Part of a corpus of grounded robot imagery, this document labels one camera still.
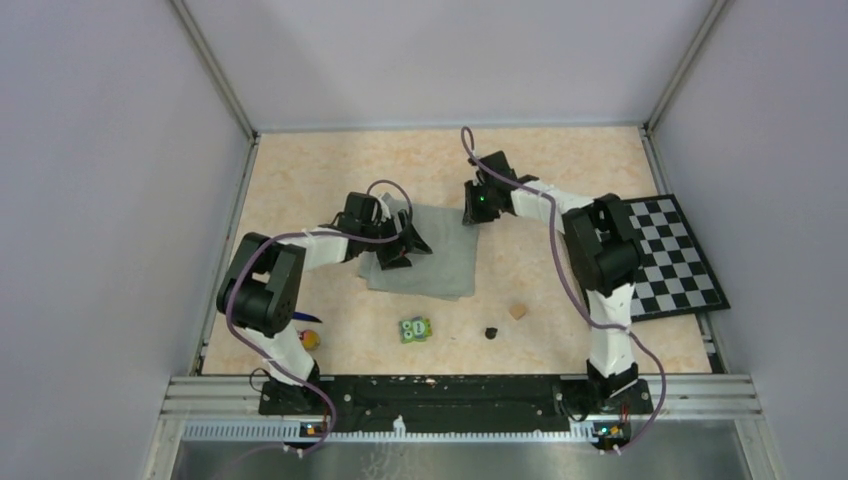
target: small wooden cube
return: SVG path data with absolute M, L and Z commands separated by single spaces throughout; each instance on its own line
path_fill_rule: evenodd
M 527 307 L 523 303 L 516 303 L 509 307 L 509 314 L 512 315 L 512 318 L 518 320 L 524 315 L 527 315 Z

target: wire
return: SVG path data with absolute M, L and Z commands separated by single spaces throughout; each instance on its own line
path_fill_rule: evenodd
M 409 222 L 406 225 L 404 225 L 403 229 L 398 233 L 398 236 L 400 236 L 400 233 L 403 233 L 403 232 L 406 231 L 407 228 L 412 227 L 412 202 L 409 201 L 409 196 L 406 194 L 406 192 L 403 190 L 403 188 L 401 188 L 400 185 L 398 185 L 397 183 L 395 183 L 391 180 L 387 180 L 387 179 L 374 180 L 374 182 L 371 183 L 371 185 L 368 185 L 368 190 L 365 190 L 365 194 L 371 195 L 371 190 L 373 190 L 374 187 L 376 187 L 377 185 L 391 185 L 391 186 L 395 187 L 396 189 L 398 189 L 398 191 L 401 194 L 403 194 L 403 197 L 406 199 L 406 205 L 409 208 Z
M 466 133 L 468 133 L 469 140 L 465 139 Z M 551 254 L 554 257 L 554 266 L 556 267 L 557 276 L 559 277 L 559 282 L 562 284 L 562 288 L 565 290 L 565 293 L 566 293 L 566 295 L 568 295 L 568 298 L 571 300 L 571 303 L 574 305 L 574 308 L 577 310 L 577 312 L 580 314 L 580 316 L 583 317 L 583 320 L 585 320 L 586 323 L 589 324 L 589 326 L 591 326 L 592 328 L 598 329 L 598 330 L 621 330 L 621 331 L 627 333 L 627 335 L 633 340 L 633 343 L 635 343 L 636 346 L 639 347 L 640 350 L 645 352 L 645 355 L 650 357 L 650 359 L 653 360 L 654 363 L 657 364 L 657 370 L 659 370 L 659 373 L 660 373 L 660 385 L 661 385 L 660 398 L 657 401 L 657 406 L 654 408 L 654 411 L 651 412 L 651 416 L 648 417 L 648 420 L 645 422 L 645 425 L 642 426 L 642 428 L 639 430 L 639 432 L 637 432 L 636 435 L 633 436 L 633 438 L 630 440 L 630 442 L 627 445 L 621 447 L 621 449 L 619 450 L 619 452 L 624 452 L 625 450 L 629 449 L 630 446 L 634 445 L 640 438 L 642 438 L 642 435 L 654 424 L 654 421 L 656 421 L 657 416 L 659 416 L 660 411 L 662 410 L 662 406 L 665 403 L 666 391 L 668 389 L 668 385 L 667 385 L 668 382 L 667 382 L 667 379 L 666 379 L 665 368 L 663 368 L 662 362 L 660 362 L 660 359 L 656 355 L 654 355 L 653 352 L 648 350 L 648 348 L 645 346 L 645 344 L 643 344 L 642 341 L 639 340 L 639 337 L 637 337 L 636 334 L 631 332 L 627 327 L 624 327 L 622 325 L 616 325 L 616 324 L 600 324 L 600 323 L 592 320 L 592 317 L 589 315 L 589 311 L 586 309 L 586 307 L 584 307 L 577 300 L 577 296 L 574 294 L 574 290 L 568 284 L 568 279 L 565 276 L 565 269 L 562 266 L 562 259 L 560 258 L 559 251 L 557 250 L 557 237 L 556 237 L 556 233 L 557 233 L 557 231 L 556 231 L 557 204 L 556 204 L 556 199 L 553 196 L 551 196 L 550 194 L 548 194 L 547 192 L 543 192 L 541 190 L 537 190 L 535 188 L 528 187 L 527 185 L 524 185 L 523 183 L 519 183 L 519 182 L 516 182 L 512 179 L 504 177 L 503 175 L 499 174 L 498 172 L 496 172 L 496 171 L 492 170 L 491 168 L 487 167 L 486 165 L 484 165 L 483 162 L 481 162 L 480 159 L 477 157 L 477 154 L 474 153 L 474 133 L 471 131 L 471 129 L 469 127 L 467 127 L 467 126 L 462 127 L 459 131 L 459 135 L 460 135 L 460 139 L 462 140 L 462 147 L 465 149 L 465 152 L 468 154 L 468 157 L 471 159 L 471 161 L 473 161 L 474 164 L 477 165 L 477 167 L 479 169 L 488 173 L 492 177 L 500 180 L 501 182 L 506 183 L 507 185 L 510 185 L 512 187 L 515 187 L 515 188 L 520 188 L 520 189 L 522 189 L 526 192 L 532 193 L 534 195 L 539 195 L 542 198 L 544 198 L 545 200 L 547 200 L 548 202 L 550 202 L 550 204 L 551 204 L 551 216 L 548 220 L 548 231 L 549 231 L 549 237 L 550 237 L 550 243 L 551 243 Z
M 370 187 L 368 187 L 368 190 L 370 191 L 372 187 L 374 187 L 375 185 L 378 185 L 378 184 L 392 185 L 393 187 L 398 189 L 398 191 L 401 193 L 401 195 L 403 195 L 403 198 L 404 198 L 404 200 L 406 200 L 406 204 L 409 208 L 410 222 L 407 224 L 407 227 L 412 225 L 412 201 L 409 199 L 409 195 L 406 193 L 406 191 L 400 185 L 398 185 L 397 183 L 395 183 L 391 180 L 377 180 L 374 183 L 372 183 Z M 289 372 L 285 367 L 280 365 L 275 359 L 271 358 L 271 356 L 268 355 L 265 352 L 265 350 L 263 350 L 261 347 L 259 347 L 258 345 L 255 345 L 253 342 L 248 340 L 247 337 L 242 335 L 235 328 L 235 325 L 233 324 L 233 307 L 235 306 L 236 295 L 238 294 L 238 291 L 241 289 L 241 286 L 244 284 L 245 279 L 250 274 L 250 272 L 253 268 L 253 265 L 256 263 L 256 261 L 259 259 L 259 257 L 261 257 L 263 253 L 265 253 L 265 250 L 267 250 L 268 247 L 270 247 L 271 245 L 273 245 L 276 242 L 279 242 L 279 241 L 282 241 L 282 240 L 291 240 L 293 238 L 301 238 L 301 237 L 305 237 L 307 235 L 311 235 L 313 237 L 342 237 L 342 238 L 347 238 L 348 240 L 354 240 L 354 241 L 357 241 L 357 242 L 373 243 L 373 244 L 386 244 L 386 243 L 391 243 L 391 242 L 394 242 L 395 240 L 397 240 L 400 237 L 401 233 L 403 233 L 403 230 L 401 230 L 401 232 L 398 233 L 397 235 L 393 235 L 393 236 L 388 237 L 388 238 L 366 238 L 366 237 L 360 237 L 360 236 L 357 236 L 357 235 L 351 235 L 351 234 L 348 234 L 348 233 L 338 232 L 338 231 L 335 231 L 335 230 L 318 230 L 318 231 L 309 232 L 308 234 L 304 233 L 304 232 L 283 233 L 283 234 L 277 235 L 275 237 L 269 238 L 268 240 L 265 240 L 265 242 L 262 243 L 262 245 L 260 245 L 259 248 L 257 248 L 255 252 L 253 252 L 253 254 L 250 256 L 250 258 L 248 258 L 247 263 L 245 264 L 244 268 L 242 269 L 242 271 L 239 273 L 238 277 L 236 278 L 235 284 L 233 284 L 233 289 L 230 292 L 230 298 L 227 300 L 227 306 L 226 306 L 225 311 L 224 311 L 225 317 L 227 319 L 227 330 L 230 331 L 230 334 L 232 336 L 236 337 L 241 343 L 245 344 L 248 348 L 250 348 L 251 350 L 253 350 L 257 354 L 259 354 L 260 357 L 265 359 L 265 361 L 267 361 L 272 367 L 274 367 L 275 370 L 280 372 L 284 377 L 295 382 L 296 384 L 303 385 L 304 387 L 306 387 L 307 389 L 309 389 L 310 391 L 312 391 L 313 393 L 318 395 L 321 398 L 321 400 L 323 400 L 324 403 L 327 405 L 327 407 L 329 407 L 329 409 L 330 409 L 330 423 L 329 423 L 328 428 L 325 429 L 324 432 L 322 432 L 322 434 L 318 438 L 317 442 L 315 442 L 312 446 L 306 448 L 305 450 L 302 450 L 302 453 L 300 451 L 298 452 L 299 454 L 301 454 L 303 456 L 306 456 L 306 455 L 314 452 L 316 449 L 320 448 L 320 446 L 327 440 L 327 437 L 330 435 L 330 433 L 332 433 L 333 429 L 336 426 L 336 417 L 337 417 L 336 405 L 333 403 L 333 401 L 330 399 L 330 397 L 326 393 L 324 393 L 323 390 L 321 390 L 317 386 L 313 385 L 312 383 L 306 381 L 305 379 L 298 378 L 296 375 Z M 244 459 L 250 457 L 254 453 L 257 453 L 257 452 L 260 452 L 260 451 L 263 451 L 263 450 L 268 450 L 270 448 L 283 448 L 283 449 L 287 450 L 288 446 L 282 445 L 282 444 L 280 444 L 280 445 L 269 444 L 269 445 L 260 445 L 258 447 L 252 448 L 252 449 L 248 450 L 247 452 L 243 453 L 242 455 L 239 455 L 236 459 L 234 459 L 233 461 L 231 461 L 227 465 L 225 465 L 224 468 L 219 470 L 218 473 L 216 473 L 215 476 L 213 476 L 212 478 L 213 479 L 219 478 L 227 470 L 229 470 L 230 468 L 232 468 L 233 466 L 235 466 L 239 462 L 242 462 Z
M 250 372 L 250 375 L 248 375 L 248 376 L 247 376 L 247 383 L 249 383 L 249 384 L 250 384 L 250 388 L 252 388 L 252 389 L 253 389 L 253 391 L 255 391 L 255 392 L 262 393 L 262 390 L 260 390 L 260 389 L 256 388 L 256 387 L 253 385 L 253 376 L 254 376 L 254 375 L 256 375 L 256 372 L 263 372 L 263 373 L 264 373 L 264 374 L 265 374 L 268 378 L 271 378 L 271 372 L 269 372 L 268 370 L 265 370 L 264 368 L 260 367 L 260 368 L 254 368 L 254 369 L 253 369 L 253 371 L 252 371 L 252 372 Z

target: checkerboard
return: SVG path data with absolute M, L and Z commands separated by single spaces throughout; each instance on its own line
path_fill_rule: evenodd
M 630 306 L 633 321 L 730 308 L 674 195 L 624 202 L 645 252 Z

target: speckled work surface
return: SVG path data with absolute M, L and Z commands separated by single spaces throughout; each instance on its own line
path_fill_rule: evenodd
M 655 195 L 636 128 L 477 129 L 477 152 L 504 150 L 519 175 L 533 174 L 574 193 L 623 198 Z M 414 201 L 462 208 L 473 175 L 458 130 L 263 135 L 238 237 L 298 231 L 329 222 L 350 191 L 376 179 L 400 183 Z M 357 278 L 358 261 L 303 276 L 298 310 L 323 325 L 314 357 L 326 374 L 582 373 L 589 329 L 563 293 L 551 261 L 547 226 L 502 217 L 481 226 L 476 294 L 457 302 L 373 292 Z M 524 303 L 513 320 L 508 309 Z M 432 322 L 426 342 L 402 344 L 398 320 Z M 486 327 L 497 327 L 494 340 Z M 669 372 L 709 372 L 694 316 L 633 326 Z M 656 366 L 636 352 L 640 371 Z M 232 338 L 218 316 L 203 371 L 245 374 L 259 357 Z

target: white wall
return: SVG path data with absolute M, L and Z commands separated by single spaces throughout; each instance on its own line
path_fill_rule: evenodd
M 164 0 L 3 2 L 0 99 L 0 478 L 138 478 L 246 140 Z
M 659 131 L 791 478 L 844 478 L 848 3 L 745 0 Z
M 710 0 L 189 0 L 262 130 L 642 122 Z

